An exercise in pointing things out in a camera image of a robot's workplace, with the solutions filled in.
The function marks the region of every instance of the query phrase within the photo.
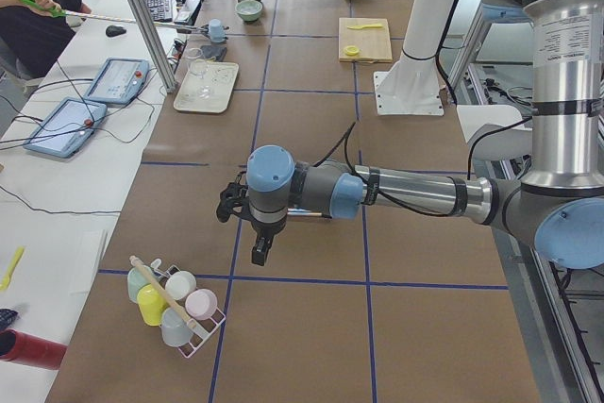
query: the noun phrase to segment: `tablet with blue frame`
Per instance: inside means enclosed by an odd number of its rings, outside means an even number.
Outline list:
[[[107,105],[65,98],[29,136],[24,148],[69,158],[105,120]]]
[[[95,103],[125,106],[143,89],[149,62],[140,59],[107,59],[83,98]]]

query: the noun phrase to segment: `hand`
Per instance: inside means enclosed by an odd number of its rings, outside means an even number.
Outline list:
[[[35,0],[36,4],[38,4],[41,8],[44,9],[52,9],[52,8],[57,8],[57,9],[61,9],[60,5],[55,2],[54,0]],[[35,7],[28,7],[27,8],[31,9],[34,13],[39,14],[41,16],[52,16],[50,14],[49,11],[44,11],[43,9],[37,9]]]

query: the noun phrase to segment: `white tray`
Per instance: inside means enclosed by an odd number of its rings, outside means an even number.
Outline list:
[[[174,109],[181,112],[222,113],[227,110],[228,101],[233,92],[235,79],[239,72],[237,63],[212,61],[203,79],[187,72],[176,99]],[[211,87],[211,96],[194,96],[202,86]]]

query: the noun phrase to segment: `red can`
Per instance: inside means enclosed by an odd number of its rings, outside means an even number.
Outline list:
[[[58,370],[67,346],[13,329],[0,332],[0,361]]]

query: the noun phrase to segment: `person's arm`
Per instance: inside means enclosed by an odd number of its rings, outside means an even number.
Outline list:
[[[60,5],[54,0],[36,0],[36,4],[45,9],[51,9],[52,7],[57,7],[60,9]],[[36,14],[40,14],[41,16],[50,16],[51,14],[48,11],[43,11],[41,9],[27,7],[25,4],[21,3],[21,0],[0,0],[0,8],[5,7],[25,7],[29,8]]]

